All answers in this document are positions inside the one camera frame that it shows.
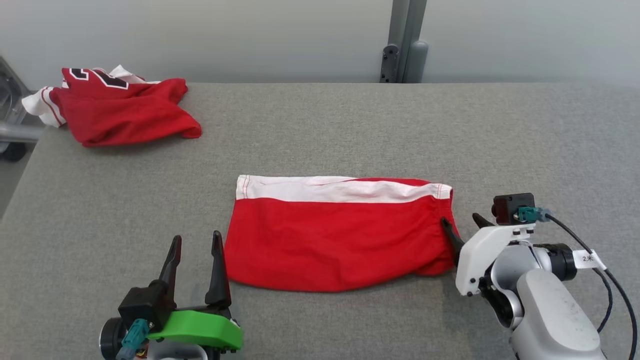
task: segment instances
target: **red and white garment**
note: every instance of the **red and white garment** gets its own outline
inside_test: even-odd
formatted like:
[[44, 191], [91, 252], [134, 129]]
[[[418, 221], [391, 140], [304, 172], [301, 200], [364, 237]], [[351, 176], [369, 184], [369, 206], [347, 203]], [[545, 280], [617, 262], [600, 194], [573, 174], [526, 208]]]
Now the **red and white garment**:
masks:
[[184, 79], [145, 81], [121, 65], [102, 69], [62, 69], [60, 88], [47, 86], [22, 100], [43, 123], [68, 124], [84, 146], [140, 143], [180, 134], [198, 138], [200, 124], [177, 103], [187, 92]]
[[453, 267], [453, 190], [418, 179], [240, 175], [225, 258], [237, 282], [334, 292]]

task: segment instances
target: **black cable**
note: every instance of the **black cable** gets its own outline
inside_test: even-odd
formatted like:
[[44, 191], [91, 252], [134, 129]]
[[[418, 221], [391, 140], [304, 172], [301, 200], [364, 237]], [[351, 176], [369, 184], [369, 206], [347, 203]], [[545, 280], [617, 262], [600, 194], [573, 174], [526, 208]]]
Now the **black cable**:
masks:
[[[562, 227], [567, 233], [569, 233], [569, 235], [571, 235], [571, 237], [575, 241], [577, 241], [580, 244], [580, 246], [584, 247], [584, 249], [587, 250], [589, 254], [593, 253], [593, 251], [591, 251], [591, 249], [573, 231], [571, 231], [571, 229], [569, 229], [567, 225], [564, 225], [562, 221], [556, 219], [555, 217], [549, 214], [545, 214], [545, 217], [555, 222], [560, 227]], [[627, 305], [627, 309], [629, 310], [629, 316], [631, 317], [631, 331], [632, 331], [631, 352], [629, 353], [629, 360], [633, 360], [633, 358], [635, 358], [636, 356], [636, 347], [638, 342], [638, 326], [636, 322], [636, 314], [634, 313], [634, 307], [631, 305], [631, 301], [629, 301], [629, 297], [627, 296], [627, 293], [625, 293], [625, 290], [622, 288], [622, 285], [620, 285], [616, 277], [613, 276], [613, 274], [609, 271], [609, 269], [605, 269], [604, 273], [607, 274], [611, 282], [613, 282], [613, 285], [615, 285], [615, 287], [618, 289], [618, 291], [620, 292], [620, 296], [622, 296], [622, 300], [625, 301], [625, 305]]]
[[604, 319], [600, 322], [600, 326], [598, 326], [598, 333], [604, 329], [604, 326], [607, 325], [607, 321], [609, 321], [609, 317], [611, 316], [611, 310], [613, 309], [613, 291], [611, 291], [611, 286], [609, 285], [609, 281], [604, 277], [604, 274], [599, 269], [592, 269], [594, 273], [598, 274], [598, 276], [602, 279], [602, 283], [604, 287], [607, 288], [607, 296], [609, 297], [609, 305], [607, 306], [607, 313], [604, 315]]

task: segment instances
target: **metal bracket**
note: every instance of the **metal bracket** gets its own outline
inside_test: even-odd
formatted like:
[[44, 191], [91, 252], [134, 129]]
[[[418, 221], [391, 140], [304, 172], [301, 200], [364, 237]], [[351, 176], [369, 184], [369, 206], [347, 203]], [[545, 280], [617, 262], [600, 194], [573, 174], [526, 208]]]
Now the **metal bracket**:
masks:
[[388, 45], [382, 50], [381, 83], [395, 83], [398, 69], [398, 46]]

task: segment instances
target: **red cloth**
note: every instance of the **red cloth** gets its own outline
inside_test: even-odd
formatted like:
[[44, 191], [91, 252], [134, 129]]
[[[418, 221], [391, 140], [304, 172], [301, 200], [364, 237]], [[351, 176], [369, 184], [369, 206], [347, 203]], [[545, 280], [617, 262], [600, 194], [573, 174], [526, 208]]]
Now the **red cloth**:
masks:
[[418, 179], [240, 176], [225, 257], [237, 282], [334, 292], [453, 267], [452, 188]]
[[141, 143], [173, 134], [198, 138], [202, 134], [200, 124], [177, 106], [188, 90], [184, 79], [128, 83], [100, 69], [64, 68], [62, 74], [68, 88], [45, 88], [40, 95], [58, 123], [66, 121], [83, 146]]

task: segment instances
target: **gray fabric surface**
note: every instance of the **gray fabric surface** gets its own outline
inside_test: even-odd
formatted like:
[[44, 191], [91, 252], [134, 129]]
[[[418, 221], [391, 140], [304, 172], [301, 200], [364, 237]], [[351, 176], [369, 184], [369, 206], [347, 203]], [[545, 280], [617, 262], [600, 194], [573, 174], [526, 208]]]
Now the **gray fabric surface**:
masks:
[[[461, 235], [494, 195], [532, 192], [574, 228], [640, 310], [640, 91], [594, 85], [190, 84], [197, 140], [85, 149], [65, 129], [37, 145], [0, 225], [0, 358], [97, 359], [102, 324], [158, 275], [183, 237], [179, 306], [202, 304], [211, 234], [239, 174], [418, 177], [454, 186]], [[542, 224], [534, 238], [574, 244]], [[592, 272], [567, 287], [598, 324]], [[512, 359], [509, 332], [451, 274], [338, 294], [232, 285], [242, 359]], [[615, 297], [602, 347], [622, 359]]]

